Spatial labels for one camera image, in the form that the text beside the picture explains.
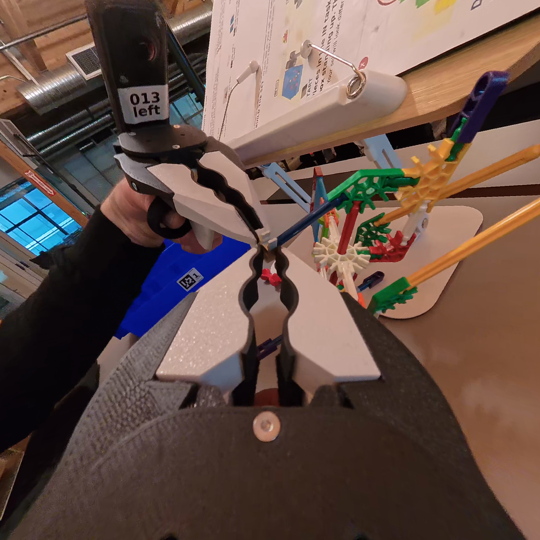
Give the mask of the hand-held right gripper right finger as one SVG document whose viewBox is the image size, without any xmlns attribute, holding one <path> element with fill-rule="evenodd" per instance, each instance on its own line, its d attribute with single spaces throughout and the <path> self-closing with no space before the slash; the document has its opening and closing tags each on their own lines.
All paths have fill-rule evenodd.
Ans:
<svg viewBox="0 0 540 540">
<path fill-rule="evenodd" d="M 287 308 L 276 358 L 281 406 L 300 406 L 322 386 L 372 381 L 380 369 L 353 317 L 366 314 L 287 248 L 275 251 L 280 301 Z"/>
</svg>

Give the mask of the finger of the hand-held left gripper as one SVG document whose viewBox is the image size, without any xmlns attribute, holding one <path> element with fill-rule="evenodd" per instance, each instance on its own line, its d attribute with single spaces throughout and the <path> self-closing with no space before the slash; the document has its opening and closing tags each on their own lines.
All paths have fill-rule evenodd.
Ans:
<svg viewBox="0 0 540 540">
<path fill-rule="evenodd" d="M 214 233 L 244 242 L 251 247 L 257 240 L 236 208 L 221 201 L 215 192 L 192 178 L 191 170 L 180 164 L 158 164 L 147 168 L 173 191 L 177 212 L 187 218 L 202 247 L 210 247 Z"/>
<path fill-rule="evenodd" d="M 214 192 L 205 225 L 243 242 L 269 242 L 271 232 L 247 174 L 218 151 L 205 153 L 197 164 L 197 182 Z"/>
</svg>

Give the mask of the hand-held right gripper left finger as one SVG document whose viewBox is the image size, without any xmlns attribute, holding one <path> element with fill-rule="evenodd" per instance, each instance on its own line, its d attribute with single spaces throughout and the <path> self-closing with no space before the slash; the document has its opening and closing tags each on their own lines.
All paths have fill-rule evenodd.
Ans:
<svg viewBox="0 0 540 540">
<path fill-rule="evenodd" d="M 236 406 L 254 404 L 259 373 L 254 321 L 261 248 L 202 286 L 157 369 L 161 381 L 215 386 Z"/>
</svg>

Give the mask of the colourful toy construction model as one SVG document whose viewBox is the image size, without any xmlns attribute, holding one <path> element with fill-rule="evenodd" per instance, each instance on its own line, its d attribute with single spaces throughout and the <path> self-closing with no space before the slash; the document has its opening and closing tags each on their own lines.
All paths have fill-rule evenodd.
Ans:
<svg viewBox="0 0 540 540">
<path fill-rule="evenodd" d="M 539 158 L 539 145 L 533 145 L 450 182 L 508 80 L 507 71 L 488 71 L 479 78 L 449 137 L 438 147 L 428 146 L 426 163 L 413 157 L 409 168 L 358 170 L 324 194 L 318 206 L 314 197 L 311 212 L 273 244 L 282 246 L 315 225 L 312 255 L 319 274 L 359 300 L 355 276 L 371 262 L 401 261 L 436 203 Z"/>
</svg>

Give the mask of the person's left forearm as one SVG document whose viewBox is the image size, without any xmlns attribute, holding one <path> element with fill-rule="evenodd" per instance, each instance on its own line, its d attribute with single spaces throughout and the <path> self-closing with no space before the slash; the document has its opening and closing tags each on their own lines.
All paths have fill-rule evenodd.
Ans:
<svg viewBox="0 0 540 540">
<path fill-rule="evenodd" d="M 40 287 L 1 323 L 1 451 L 35 431 L 89 371 L 164 250 L 97 210 Z"/>
</svg>

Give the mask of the person's left hand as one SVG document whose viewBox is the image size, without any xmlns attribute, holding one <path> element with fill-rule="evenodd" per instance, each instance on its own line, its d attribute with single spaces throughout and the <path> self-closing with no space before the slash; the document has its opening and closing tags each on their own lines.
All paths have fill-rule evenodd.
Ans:
<svg viewBox="0 0 540 540">
<path fill-rule="evenodd" d="M 103 201 L 100 211 L 133 243 L 157 248 L 163 244 L 164 238 L 154 233 L 147 223 L 147 210 L 153 199 L 152 195 L 133 191 L 127 179 L 123 178 Z M 170 228 L 179 228 L 185 222 L 185 218 L 173 210 L 169 210 L 164 219 L 164 226 Z M 180 244 L 185 252 L 203 254 L 218 247 L 222 240 L 222 235 L 214 232 L 212 247 L 205 249 L 199 244 L 193 231 L 190 231 L 182 238 L 173 241 Z"/>
</svg>

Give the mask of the white air vent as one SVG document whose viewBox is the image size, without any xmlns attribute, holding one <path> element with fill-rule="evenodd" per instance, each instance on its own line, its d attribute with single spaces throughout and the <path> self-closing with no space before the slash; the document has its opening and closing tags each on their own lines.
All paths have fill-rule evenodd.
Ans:
<svg viewBox="0 0 540 540">
<path fill-rule="evenodd" d="M 65 56 L 85 80 L 101 75 L 100 61 L 93 42 L 72 50 Z"/>
</svg>

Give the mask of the blue plastic bin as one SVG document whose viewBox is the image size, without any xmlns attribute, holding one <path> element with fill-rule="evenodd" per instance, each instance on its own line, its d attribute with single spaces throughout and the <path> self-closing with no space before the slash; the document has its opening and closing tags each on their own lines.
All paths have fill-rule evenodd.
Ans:
<svg viewBox="0 0 540 540">
<path fill-rule="evenodd" d="M 131 333 L 142 337 L 188 294 L 197 292 L 249 249 L 244 242 L 223 237 L 221 244 L 211 252 L 193 254 L 185 252 L 179 244 L 165 240 L 165 250 L 114 336 L 122 339 Z"/>
</svg>

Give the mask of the white tilted reading stand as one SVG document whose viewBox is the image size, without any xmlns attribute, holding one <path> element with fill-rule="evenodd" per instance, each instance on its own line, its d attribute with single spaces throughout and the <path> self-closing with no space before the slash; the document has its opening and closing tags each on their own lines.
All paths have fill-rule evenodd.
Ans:
<svg viewBox="0 0 540 540">
<path fill-rule="evenodd" d="M 217 138 L 234 148 L 246 165 L 456 113 L 485 72 L 507 71 L 512 81 L 539 60 L 539 9 L 398 75 L 357 68 L 309 40 L 300 53 L 307 59 L 315 50 L 351 68 L 353 75 L 239 138 L 223 140 L 220 133 Z"/>
</svg>

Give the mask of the window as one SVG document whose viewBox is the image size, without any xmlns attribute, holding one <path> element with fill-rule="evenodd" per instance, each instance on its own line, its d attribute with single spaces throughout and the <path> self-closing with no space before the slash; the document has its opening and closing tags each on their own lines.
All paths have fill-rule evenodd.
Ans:
<svg viewBox="0 0 540 540">
<path fill-rule="evenodd" d="M 38 255 L 66 242 L 82 227 L 29 181 L 1 189 L 1 231 Z"/>
</svg>

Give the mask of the printed instruction sheet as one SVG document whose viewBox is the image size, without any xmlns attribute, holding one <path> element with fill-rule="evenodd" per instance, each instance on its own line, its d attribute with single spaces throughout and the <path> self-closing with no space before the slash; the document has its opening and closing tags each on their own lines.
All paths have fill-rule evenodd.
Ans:
<svg viewBox="0 0 540 540">
<path fill-rule="evenodd" d="M 203 130 L 239 138 L 353 75 L 398 75 L 539 9 L 539 1 L 214 1 Z"/>
</svg>

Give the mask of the silver ventilation duct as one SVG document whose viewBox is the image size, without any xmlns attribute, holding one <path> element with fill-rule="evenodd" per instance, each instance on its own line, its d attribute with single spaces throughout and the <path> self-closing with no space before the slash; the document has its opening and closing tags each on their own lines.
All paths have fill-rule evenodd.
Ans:
<svg viewBox="0 0 540 540">
<path fill-rule="evenodd" d="M 212 9 L 212 3 L 206 2 L 169 20 L 182 46 L 210 32 Z M 37 82 L 23 83 L 17 91 L 36 113 L 43 115 L 103 85 L 102 74 L 85 80 L 67 60 L 63 66 L 39 76 Z"/>
</svg>

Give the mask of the red wall sign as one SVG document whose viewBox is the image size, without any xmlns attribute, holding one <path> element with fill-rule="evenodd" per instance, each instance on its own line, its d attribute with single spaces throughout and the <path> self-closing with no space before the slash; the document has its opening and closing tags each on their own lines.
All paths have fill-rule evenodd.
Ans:
<svg viewBox="0 0 540 540">
<path fill-rule="evenodd" d="M 45 179 L 43 179 L 36 171 L 33 169 L 28 169 L 23 172 L 24 176 L 31 181 L 33 185 L 35 185 L 37 188 L 39 188 L 43 193 L 45 193 L 48 197 L 55 197 L 57 196 L 56 191 L 53 189 L 51 185 L 47 183 Z"/>
</svg>

